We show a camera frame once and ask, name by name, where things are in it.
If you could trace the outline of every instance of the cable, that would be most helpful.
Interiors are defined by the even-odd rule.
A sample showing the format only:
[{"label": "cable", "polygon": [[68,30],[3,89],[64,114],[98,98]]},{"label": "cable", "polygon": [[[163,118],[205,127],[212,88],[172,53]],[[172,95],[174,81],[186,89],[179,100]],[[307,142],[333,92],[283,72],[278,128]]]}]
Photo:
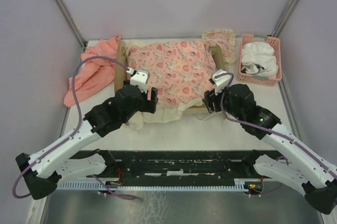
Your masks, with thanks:
[{"label": "cable", "polygon": [[206,121],[207,119],[211,118],[213,115],[215,115],[216,113],[211,113],[210,115],[208,115],[206,118],[204,119],[199,119],[196,115],[194,115],[194,118],[196,118],[198,121]]},{"label": "cable", "polygon": [[[234,74],[233,73],[222,73],[222,74],[219,74],[217,76],[215,76],[215,78],[220,78],[222,76],[225,76],[225,75],[230,75],[231,76],[231,79],[229,81],[229,83],[227,84],[227,88],[229,88],[230,84],[232,83],[233,79],[234,79]],[[264,127],[261,127],[261,126],[258,126],[258,125],[255,125],[253,123],[249,123],[247,121],[243,121],[243,120],[236,120],[236,119],[232,119],[228,116],[226,110],[224,109],[223,107],[223,101],[224,101],[224,97],[225,97],[225,92],[223,92],[222,96],[221,96],[221,101],[220,101],[220,107],[221,107],[221,111],[222,113],[224,114],[225,118],[229,121],[232,121],[234,123],[240,123],[240,124],[244,124],[244,125],[247,125],[247,126],[251,126],[251,127],[254,127],[254,128],[257,128],[257,129],[260,129],[260,130],[263,130],[265,132],[268,132],[268,133],[271,133],[271,134],[274,134],[274,135],[277,135],[277,136],[280,136],[290,142],[292,142],[294,145],[296,145],[297,147],[299,147],[303,152],[305,152],[309,157],[311,157],[313,160],[315,160],[324,170],[326,170],[327,172],[329,172],[329,174],[337,180],[337,174],[335,174],[333,171],[329,170],[328,166],[326,166],[321,160],[319,160],[318,158],[316,158],[315,155],[311,154],[310,151],[308,151],[305,147],[303,147],[301,144],[299,144],[298,142],[294,141],[294,139],[292,139],[291,137],[289,136],[286,136],[282,133],[279,133],[277,131],[273,131],[271,129],[268,129],[268,128],[264,128]]]},{"label": "cable", "polygon": [[134,200],[137,197],[133,195],[128,195],[128,194],[116,194],[115,192],[111,191],[109,186],[105,185],[99,178],[97,178],[95,175],[91,175],[94,179],[96,179],[110,194],[107,194],[107,196],[114,196],[118,197],[120,199],[125,199],[125,200]]},{"label": "cable", "polygon": [[[283,157],[283,156],[281,156],[281,157],[279,157],[278,159],[276,159],[276,161],[279,161],[279,160],[281,160],[281,159],[284,159],[285,160],[285,162],[286,162],[286,165],[289,165],[289,161],[288,161],[288,159],[286,159],[285,157]],[[271,190],[271,191],[268,191],[268,192],[266,192],[266,193],[262,193],[262,191],[263,191],[263,188],[264,188],[264,185],[263,185],[263,179],[262,179],[262,190],[261,191],[258,191],[258,190],[255,190],[254,188],[252,188],[254,191],[256,191],[256,192],[259,192],[260,193],[260,195],[252,195],[252,194],[250,194],[250,197],[252,197],[252,198],[258,198],[258,197],[261,197],[261,196],[267,196],[267,195],[270,195],[270,194],[273,194],[273,193],[275,193],[275,192],[277,192],[277,191],[279,191],[283,186],[284,186],[284,184],[280,184],[278,187],[276,187],[275,189],[273,189],[273,190]]]},{"label": "cable", "polygon": [[94,149],[93,151],[90,152],[89,155],[91,156],[93,153],[97,154],[100,151],[101,151],[101,149]]},{"label": "cable", "polygon": [[52,147],[51,149],[49,149],[48,151],[44,152],[41,156],[39,156],[36,160],[34,160],[30,165],[28,165],[21,173],[20,175],[16,178],[13,187],[12,187],[12,195],[14,198],[17,199],[23,199],[26,197],[29,197],[31,194],[26,194],[26,195],[18,195],[16,193],[16,187],[17,184],[19,183],[19,181],[21,180],[21,178],[26,174],[26,172],[28,170],[30,170],[34,165],[36,165],[38,162],[40,162],[43,158],[45,158],[48,154],[50,154],[51,152],[53,152],[55,149],[57,149],[59,146],[65,144],[69,139],[73,138],[73,136],[76,134],[76,132],[79,130],[79,128],[81,127],[82,124],[82,112],[81,112],[81,108],[80,108],[80,103],[78,102],[77,99],[77,95],[76,95],[76,91],[75,91],[75,78],[77,75],[78,70],[80,69],[80,67],[93,59],[107,59],[110,60],[120,66],[122,66],[124,69],[128,70],[128,67],[125,66],[124,64],[118,62],[116,59],[110,58],[110,57],[106,57],[106,56],[93,56],[93,57],[88,57],[87,59],[83,60],[82,62],[80,62],[80,64],[76,67],[76,69],[73,72],[73,78],[72,78],[72,93],[74,96],[74,100],[75,100],[75,104],[76,104],[76,108],[77,108],[77,112],[78,112],[78,123],[77,126],[75,127],[74,131],[65,139],[63,139],[62,141],[60,141],[57,145],[55,145],[54,147]]},{"label": "cable", "polygon": [[126,182],[126,178],[125,178],[125,175],[124,175],[124,173],[122,172],[122,170],[121,170],[120,168],[118,168],[118,170],[119,170],[119,173],[120,173],[120,179],[121,179],[121,175],[123,175],[123,182],[122,182],[122,184],[121,184],[121,186],[123,186],[123,185],[125,184],[125,182]]}]

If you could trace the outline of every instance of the pink blanket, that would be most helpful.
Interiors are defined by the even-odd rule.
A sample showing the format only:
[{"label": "pink blanket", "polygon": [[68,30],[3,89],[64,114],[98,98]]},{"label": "pink blanket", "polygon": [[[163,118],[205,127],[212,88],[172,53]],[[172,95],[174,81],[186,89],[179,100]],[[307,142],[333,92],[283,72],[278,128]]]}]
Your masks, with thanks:
[{"label": "pink blanket", "polygon": [[167,42],[131,47],[128,65],[150,72],[148,84],[158,88],[158,104],[177,105],[203,98],[216,71],[209,42]]},{"label": "pink blanket", "polygon": [[[107,41],[100,40],[94,47],[89,47],[86,53],[81,55],[85,60],[92,56],[117,57],[117,45],[121,36],[110,38]],[[82,67],[81,72],[75,78],[75,90],[79,102],[82,102],[98,93],[115,78],[115,64],[105,59],[90,60]],[[75,105],[72,94],[72,78],[69,79],[69,91],[64,97],[67,107]]]}]

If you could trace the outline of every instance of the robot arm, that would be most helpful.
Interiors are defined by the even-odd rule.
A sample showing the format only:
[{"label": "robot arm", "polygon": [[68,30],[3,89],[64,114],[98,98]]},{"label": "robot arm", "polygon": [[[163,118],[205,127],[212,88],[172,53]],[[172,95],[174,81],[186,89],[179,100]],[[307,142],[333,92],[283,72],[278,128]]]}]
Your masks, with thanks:
[{"label": "robot arm", "polygon": [[278,150],[291,166],[279,163],[254,150],[243,160],[261,176],[268,176],[301,193],[316,210],[329,214],[336,206],[337,167],[297,139],[269,110],[260,107],[247,85],[230,85],[228,73],[219,70],[210,81],[214,90],[205,92],[210,113],[229,113],[249,134]]},{"label": "robot arm", "polygon": [[101,174],[115,162],[108,151],[100,151],[84,159],[69,159],[88,144],[119,129],[137,112],[155,113],[157,89],[152,88],[151,100],[147,100],[147,81],[150,74],[145,70],[128,70],[132,75],[125,81],[115,97],[92,108],[83,118],[78,131],[73,130],[48,147],[32,155],[20,154],[16,162],[34,199],[51,194],[57,186],[70,180]]}]

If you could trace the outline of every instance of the white tabletop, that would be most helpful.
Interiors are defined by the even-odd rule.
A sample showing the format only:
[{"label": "white tabletop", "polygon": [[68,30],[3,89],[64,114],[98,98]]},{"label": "white tabletop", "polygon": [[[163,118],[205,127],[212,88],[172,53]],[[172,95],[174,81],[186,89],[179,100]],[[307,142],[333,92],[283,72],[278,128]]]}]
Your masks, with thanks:
[{"label": "white tabletop", "polygon": [[[152,39],[142,40],[144,43],[166,42],[179,39]],[[98,41],[90,41],[88,46],[94,46]],[[241,39],[236,40],[236,54],[238,55]],[[237,61],[236,64],[228,66],[226,69],[233,72],[238,83]],[[282,123],[289,129],[289,121],[283,105],[282,97],[278,85],[274,87],[248,84],[254,92],[257,104],[272,111],[278,116]],[[84,115],[95,105],[102,103],[109,97],[114,96],[113,83],[105,87],[90,99],[81,103],[82,114]],[[181,120],[170,123],[144,124],[139,131],[133,131],[125,126],[119,130],[111,132],[104,138],[86,146],[84,149],[93,150],[270,150],[269,145],[261,142],[254,136],[246,133],[238,123],[223,120],[221,114],[216,114],[205,121],[201,119],[208,114],[183,115]],[[70,109],[65,132],[71,130],[78,121],[76,107]]]}]

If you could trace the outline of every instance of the cardboard box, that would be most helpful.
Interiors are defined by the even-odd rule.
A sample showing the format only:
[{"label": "cardboard box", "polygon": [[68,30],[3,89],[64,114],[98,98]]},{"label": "cardboard box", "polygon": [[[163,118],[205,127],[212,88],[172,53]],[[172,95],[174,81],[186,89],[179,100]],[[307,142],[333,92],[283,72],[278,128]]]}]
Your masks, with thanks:
[{"label": "cardboard box", "polygon": [[[225,70],[224,58],[221,52],[221,48],[219,45],[216,47],[210,47],[210,52],[213,56],[216,69]],[[127,65],[127,51],[125,41],[120,41],[118,43],[117,49],[117,60],[124,65]],[[116,65],[115,68],[115,93],[123,87],[123,81],[127,79],[126,71],[123,67]],[[200,113],[208,113],[205,105],[202,106],[192,106],[184,111],[184,114],[200,114]]]}]

